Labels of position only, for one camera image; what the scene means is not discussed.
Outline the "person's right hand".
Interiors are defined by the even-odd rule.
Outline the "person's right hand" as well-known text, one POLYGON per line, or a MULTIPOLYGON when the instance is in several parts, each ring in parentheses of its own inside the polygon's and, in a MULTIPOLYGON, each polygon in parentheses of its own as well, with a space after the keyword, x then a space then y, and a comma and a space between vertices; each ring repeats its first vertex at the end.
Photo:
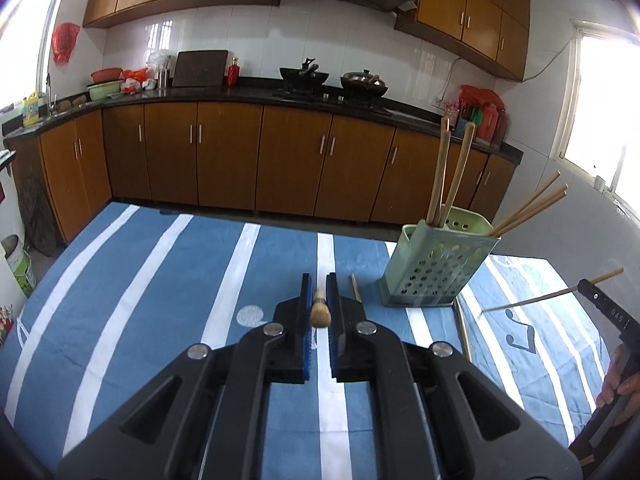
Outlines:
POLYGON ((622 376, 620 376, 620 372, 617 369, 622 353, 623 346, 620 344, 612 356, 608 372, 602 384, 602 390, 596 399, 597 408, 603 408, 614 401, 616 394, 629 396, 628 403, 616 417, 614 426, 620 426, 628 419, 633 418, 640 408, 640 376, 636 373, 626 380, 622 380, 622 376))

